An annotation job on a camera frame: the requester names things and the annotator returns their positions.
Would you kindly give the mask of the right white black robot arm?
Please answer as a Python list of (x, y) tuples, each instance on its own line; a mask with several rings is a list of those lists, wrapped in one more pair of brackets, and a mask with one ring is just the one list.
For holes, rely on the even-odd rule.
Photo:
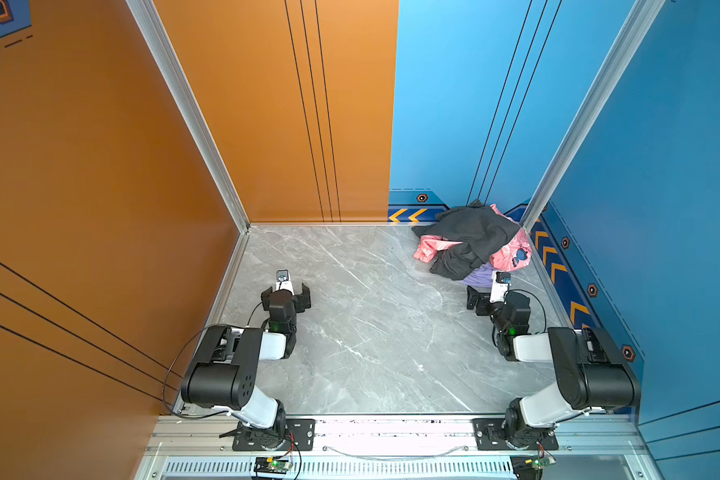
[(466, 307), (490, 319), (492, 341), (509, 362), (549, 363), (555, 380), (512, 400), (503, 419), (472, 421), (477, 448), (535, 450), (558, 447), (557, 427), (591, 413), (636, 407), (641, 387), (607, 330), (546, 326), (530, 331), (530, 298), (522, 292), (467, 288)]

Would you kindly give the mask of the purple cloth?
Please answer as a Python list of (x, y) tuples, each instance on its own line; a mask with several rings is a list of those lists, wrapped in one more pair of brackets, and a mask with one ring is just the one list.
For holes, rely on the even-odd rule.
[(473, 288), (490, 289), (495, 278), (495, 269), (491, 263), (481, 265), (468, 274), (461, 283)]

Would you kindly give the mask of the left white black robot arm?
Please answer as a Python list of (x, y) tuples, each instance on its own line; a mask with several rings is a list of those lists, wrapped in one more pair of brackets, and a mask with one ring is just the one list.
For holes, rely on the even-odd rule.
[(257, 385), (259, 363), (290, 358), (296, 344), (297, 316), (311, 307), (306, 284), (296, 293), (289, 281), (261, 295), (269, 313), (260, 327), (216, 324), (205, 329), (180, 388), (183, 402), (231, 416), (237, 426), (219, 435), (237, 451), (286, 450), (298, 445), (282, 401)]

